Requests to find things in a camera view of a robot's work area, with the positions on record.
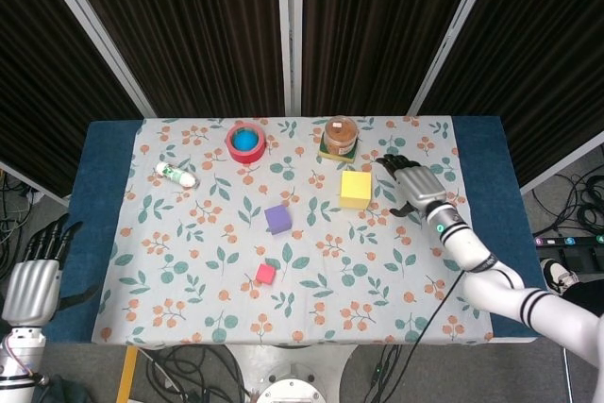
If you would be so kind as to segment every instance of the gray floor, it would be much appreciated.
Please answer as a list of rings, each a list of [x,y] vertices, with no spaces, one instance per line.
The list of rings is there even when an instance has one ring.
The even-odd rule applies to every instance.
[[[604,153],[598,148],[562,173],[582,175],[603,163]],[[567,182],[555,177],[537,187],[536,193],[547,207],[558,211],[563,208],[569,189]],[[551,216],[536,204],[531,194],[524,201],[533,231],[551,223]],[[32,211],[25,239],[63,212],[63,207],[44,198]],[[577,230],[562,233],[579,235]],[[357,348],[344,370],[341,401],[362,402],[379,352],[380,346]],[[94,402],[109,403],[117,395],[124,354],[123,347],[50,344],[42,371],[82,382]],[[140,358],[138,364],[131,398],[145,403],[163,401],[146,383],[144,359]],[[208,383],[220,384],[225,390],[231,385],[217,361],[207,360],[205,370]],[[590,402],[596,369],[571,355],[571,375],[574,401]],[[531,344],[423,345],[417,349],[406,378],[391,401],[553,403],[566,401],[564,389],[561,350],[547,339]]]

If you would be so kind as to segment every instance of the table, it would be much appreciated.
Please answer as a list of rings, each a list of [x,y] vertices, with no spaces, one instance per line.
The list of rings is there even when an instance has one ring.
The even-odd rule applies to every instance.
[[[394,120],[396,120],[397,126],[412,123],[412,119],[405,122],[401,117],[374,121],[383,123],[381,127],[385,133],[388,133],[386,123],[394,122]],[[140,125],[140,122],[102,122],[91,125],[70,207],[72,222],[83,220],[85,226],[74,240],[72,256],[65,269],[63,285],[65,294],[76,293],[91,281],[102,281],[104,277],[130,170],[131,150]],[[526,215],[505,147],[505,136],[498,119],[455,117],[452,119],[452,125],[458,147],[462,150],[461,172],[465,182],[466,196],[472,205],[472,220],[475,230],[502,260],[519,271],[527,285],[543,287],[543,279],[529,235]],[[495,215],[491,212],[492,206],[506,208]],[[396,257],[393,258],[393,263],[396,263]],[[99,306],[103,307],[99,300],[100,297],[101,294],[88,304],[58,314],[46,330],[51,340],[89,341],[92,337],[95,313]],[[491,316],[491,322],[496,338],[519,339],[535,335],[514,322],[496,316]],[[205,320],[197,320],[197,323],[202,327]],[[295,335],[295,338],[294,333],[295,331],[292,332],[292,342],[303,343],[309,338],[306,336],[300,338],[299,335]],[[193,334],[187,340],[204,340],[203,338],[193,338]],[[316,341],[316,337],[310,336],[310,338]],[[404,337],[394,339],[404,341]],[[358,338],[349,340],[354,343],[359,341]],[[381,341],[388,341],[387,336]]]

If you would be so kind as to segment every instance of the purple cube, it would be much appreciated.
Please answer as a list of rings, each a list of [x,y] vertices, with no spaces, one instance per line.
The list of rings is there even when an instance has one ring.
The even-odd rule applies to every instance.
[[[268,222],[268,229],[274,235],[292,228],[292,218],[283,205],[264,210],[264,215]]]

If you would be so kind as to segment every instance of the silver robotic hand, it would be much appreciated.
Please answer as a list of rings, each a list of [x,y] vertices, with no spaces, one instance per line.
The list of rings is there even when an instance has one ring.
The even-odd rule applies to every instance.
[[[70,243],[81,227],[77,223],[61,235],[68,215],[38,231],[25,249],[23,261],[10,275],[2,318],[12,331],[0,346],[0,401],[29,403],[36,385],[47,384],[39,375],[46,339],[42,327],[59,306],[60,278]]]
[[[467,272],[462,284],[466,300],[479,310],[523,323],[599,366],[594,401],[604,401],[604,316],[598,320],[554,294],[526,289],[522,278],[491,253],[457,209],[446,203],[445,188],[426,166],[393,155],[377,162],[394,178],[407,200],[405,206],[391,213],[405,217],[419,211],[439,235],[446,252]]]

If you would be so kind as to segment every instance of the orange berry pattern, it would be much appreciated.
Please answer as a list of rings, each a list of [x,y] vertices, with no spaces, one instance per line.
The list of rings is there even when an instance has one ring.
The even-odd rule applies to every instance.
[[[418,213],[392,215],[405,200],[377,160],[396,153],[425,164],[469,220],[453,123],[357,117],[357,156],[344,163],[317,154],[327,120],[146,119],[131,149],[94,340],[143,347],[416,340],[459,267]],[[249,165],[225,144],[241,122],[260,126],[266,139],[263,157]],[[199,184],[184,188],[156,175],[159,161]],[[371,172],[365,210],[340,207],[342,170]],[[273,236],[264,210],[279,204],[293,226]],[[271,285],[256,280],[262,263],[277,269]],[[446,305],[424,342],[492,338],[490,316],[471,307],[461,285]]]

